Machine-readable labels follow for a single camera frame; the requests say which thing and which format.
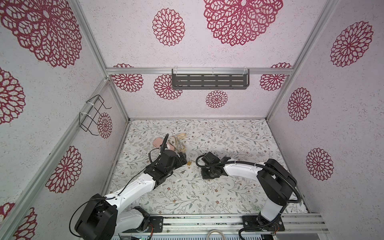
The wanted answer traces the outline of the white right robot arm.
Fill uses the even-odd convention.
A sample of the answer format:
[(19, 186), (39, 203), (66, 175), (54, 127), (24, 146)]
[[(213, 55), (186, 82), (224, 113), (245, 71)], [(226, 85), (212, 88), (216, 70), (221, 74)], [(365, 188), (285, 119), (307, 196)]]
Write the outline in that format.
[(264, 163), (251, 163), (228, 157), (219, 159), (209, 152), (197, 157), (196, 165), (201, 168), (204, 180), (232, 176), (260, 183), (267, 200), (257, 216), (243, 217), (243, 228), (239, 230), (240, 234), (284, 231), (283, 212), (288, 205), (302, 202), (302, 197), (297, 190), (297, 180), (274, 159), (268, 159)]

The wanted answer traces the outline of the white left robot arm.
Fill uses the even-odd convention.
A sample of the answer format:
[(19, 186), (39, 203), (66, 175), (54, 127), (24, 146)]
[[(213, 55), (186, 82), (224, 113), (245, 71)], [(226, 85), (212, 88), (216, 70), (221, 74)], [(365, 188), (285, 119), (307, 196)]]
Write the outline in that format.
[(150, 214), (141, 207), (129, 212), (126, 208), (163, 184), (188, 162), (185, 153), (169, 148), (168, 138), (169, 135), (165, 135), (157, 158), (123, 188), (105, 196), (95, 194), (80, 205), (82, 213), (75, 225), (69, 224), (70, 233), (83, 240), (110, 240), (128, 230), (145, 231), (150, 224)]

